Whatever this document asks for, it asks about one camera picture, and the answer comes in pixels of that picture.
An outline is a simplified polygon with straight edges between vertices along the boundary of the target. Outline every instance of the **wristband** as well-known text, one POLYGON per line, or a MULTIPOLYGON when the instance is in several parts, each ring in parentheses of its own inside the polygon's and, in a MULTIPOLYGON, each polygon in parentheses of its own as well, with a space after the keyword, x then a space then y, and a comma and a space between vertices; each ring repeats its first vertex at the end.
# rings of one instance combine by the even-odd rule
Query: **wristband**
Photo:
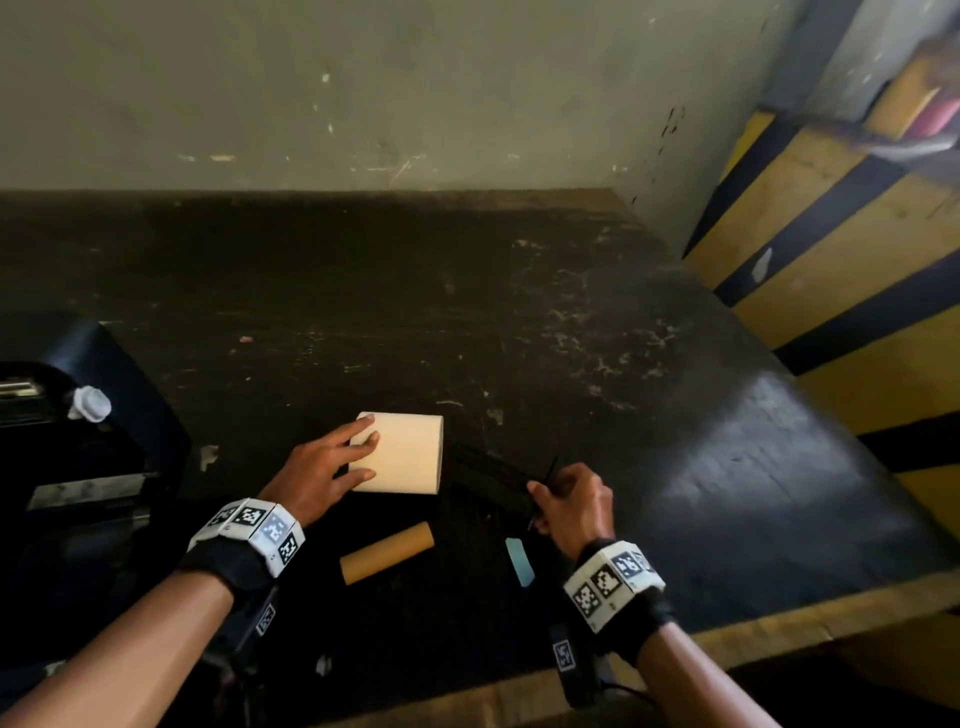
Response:
POLYGON ((218 537, 247 542, 263 557, 273 578, 280 576, 306 540, 297 519, 286 508, 258 498, 244 498, 225 505, 190 539, 187 551, 218 537))
POLYGON ((564 591, 599 645, 634 665, 647 639, 674 620, 665 586, 636 544, 598 539, 584 548, 564 591))

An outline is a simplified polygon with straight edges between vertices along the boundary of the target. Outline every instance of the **left hand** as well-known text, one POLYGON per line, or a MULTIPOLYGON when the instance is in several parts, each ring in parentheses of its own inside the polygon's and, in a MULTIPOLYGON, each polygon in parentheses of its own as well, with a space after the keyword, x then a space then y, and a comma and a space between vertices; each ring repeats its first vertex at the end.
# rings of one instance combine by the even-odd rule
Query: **left hand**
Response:
POLYGON ((372 432, 363 445, 349 445, 349 439, 372 425, 373 415, 337 427, 313 442, 297 445, 286 465, 260 491, 264 500, 279 503, 304 528, 322 516, 344 494, 376 475, 360 468, 334 478, 340 468, 366 457, 376 449, 380 433, 372 432))

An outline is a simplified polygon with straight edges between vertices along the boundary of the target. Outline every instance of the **yellow wooden panel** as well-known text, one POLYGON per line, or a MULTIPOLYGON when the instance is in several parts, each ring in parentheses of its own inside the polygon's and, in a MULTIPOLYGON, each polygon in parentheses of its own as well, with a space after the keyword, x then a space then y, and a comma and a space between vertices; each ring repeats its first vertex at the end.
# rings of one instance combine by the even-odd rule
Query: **yellow wooden panel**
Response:
POLYGON ((799 377, 854 434, 960 409, 960 306, 799 377))
POLYGON ((850 638, 840 651, 872 682, 960 710, 960 617, 914 619, 850 638))
POLYGON ((800 130, 690 251, 686 262, 703 285, 715 288, 863 157, 826 134, 800 130))
POLYGON ((950 204, 954 197, 946 187, 908 175, 733 312, 770 349, 818 327, 960 248, 960 205, 950 204))
POLYGON ((727 168, 724 169, 723 174, 720 176, 721 182, 730 174, 730 171, 736 164, 743 159, 743 156, 747 154, 747 150, 754 146, 754 142, 766 128, 770 126, 770 122, 773 120, 774 114, 769 111, 756 111, 754 115, 750 117, 750 121, 748 121, 747 126, 744 127, 743 134, 740 135, 740 138, 736 140, 736 144, 733 145, 733 152, 730 155, 730 159, 727 160, 727 168))
POLYGON ((906 134, 940 90, 929 82, 936 64, 934 57, 926 55, 909 62, 883 92, 864 122, 864 129, 891 139, 900 139, 906 134))
POLYGON ((960 539, 960 465, 899 473, 897 478, 944 528, 960 539))

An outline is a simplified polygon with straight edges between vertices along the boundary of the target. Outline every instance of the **brown cardboard tube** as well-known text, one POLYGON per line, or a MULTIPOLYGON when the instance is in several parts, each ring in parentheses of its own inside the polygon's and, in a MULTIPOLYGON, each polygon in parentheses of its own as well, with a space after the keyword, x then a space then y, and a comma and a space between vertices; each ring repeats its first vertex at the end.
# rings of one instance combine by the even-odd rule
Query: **brown cardboard tube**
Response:
POLYGON ((424 521, 405 531, 388 536, 383 541, 364 546, 340 559, 340 570, 347 585, 389 569, 394 564, 433 548, 433 533, 424 521))

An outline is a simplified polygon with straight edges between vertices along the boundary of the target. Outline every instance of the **cardboard tube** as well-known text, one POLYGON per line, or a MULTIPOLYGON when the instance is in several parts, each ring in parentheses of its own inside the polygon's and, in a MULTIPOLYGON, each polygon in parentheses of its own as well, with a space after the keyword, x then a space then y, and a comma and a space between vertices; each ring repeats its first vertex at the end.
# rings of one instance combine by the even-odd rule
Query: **cardboard tube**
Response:
POLYGON ((350 463, 349 469, 373 468, 376 477, 354 490, 375 493, 420 493, 435 496, 440 490, 440 466, 444 457, 444 418, 440 415, 373 414, 376 421, 350 438, 351 445, 367 441, 371 432, 380 433, 380 444, 370 455, 350 463))
POLYGON ((388 536, 383 541, 364 546, 340 559, 340 570, 347 585, 389 569, 401 561, 433 548, 433 533, 424 521, 405 531, 388 536))

